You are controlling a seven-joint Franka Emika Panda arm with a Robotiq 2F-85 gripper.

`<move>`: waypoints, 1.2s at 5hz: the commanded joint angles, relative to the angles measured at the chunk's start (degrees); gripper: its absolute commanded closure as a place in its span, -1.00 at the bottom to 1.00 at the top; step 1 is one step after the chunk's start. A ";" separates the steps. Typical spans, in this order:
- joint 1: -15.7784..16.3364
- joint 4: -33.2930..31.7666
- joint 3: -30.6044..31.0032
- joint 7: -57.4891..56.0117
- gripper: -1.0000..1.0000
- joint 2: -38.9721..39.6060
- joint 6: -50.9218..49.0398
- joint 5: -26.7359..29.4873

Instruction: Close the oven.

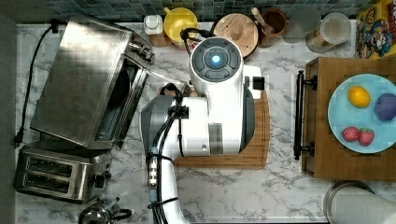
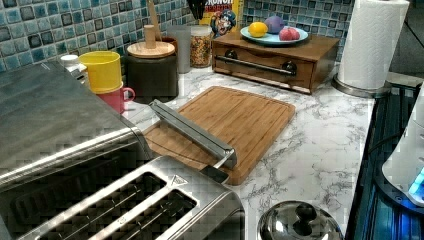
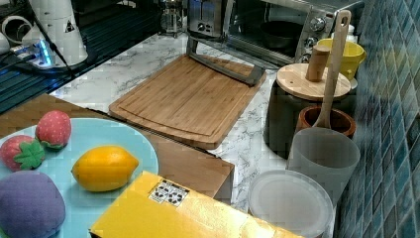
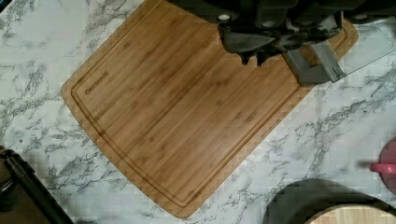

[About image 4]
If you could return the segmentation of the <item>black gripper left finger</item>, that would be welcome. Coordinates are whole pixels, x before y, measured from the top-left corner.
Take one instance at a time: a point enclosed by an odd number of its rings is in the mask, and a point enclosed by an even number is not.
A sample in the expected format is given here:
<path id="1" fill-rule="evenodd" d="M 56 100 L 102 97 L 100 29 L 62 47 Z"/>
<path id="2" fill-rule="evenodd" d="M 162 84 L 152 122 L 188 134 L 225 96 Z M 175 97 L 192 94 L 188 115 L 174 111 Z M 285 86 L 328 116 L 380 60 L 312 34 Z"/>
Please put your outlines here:
<path id="1" fill-rule="evenodd" d="M 237 54 L 242 65 L 247 65 L 252 57 L 257 59 L 257 65 L 262 65 L 268 58 L 277 55 L 277 49 L 272 45 L 276 39 L 270 31 L 226 23 L 220 24 L 218 31 L 224 49 Z"/>

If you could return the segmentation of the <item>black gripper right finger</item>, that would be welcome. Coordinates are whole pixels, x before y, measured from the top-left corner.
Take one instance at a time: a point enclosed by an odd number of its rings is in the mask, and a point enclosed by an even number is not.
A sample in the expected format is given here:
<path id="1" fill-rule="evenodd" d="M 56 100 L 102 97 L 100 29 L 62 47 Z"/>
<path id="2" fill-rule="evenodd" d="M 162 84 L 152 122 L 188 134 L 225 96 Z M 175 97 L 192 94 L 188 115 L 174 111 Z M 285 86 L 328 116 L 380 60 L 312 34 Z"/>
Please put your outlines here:
<path id="1" fill-rule="evenodd" d="M 289 50 L 305 45 L 326 41 L 341 32 L 340 18 L 326 18 L 321 22 L 304 21 L 302 23 L 286 21 L 286 27 L 280 37 L 260 47 L 256 53 L 257 65 L 261 66 L 267 59 Z"/>

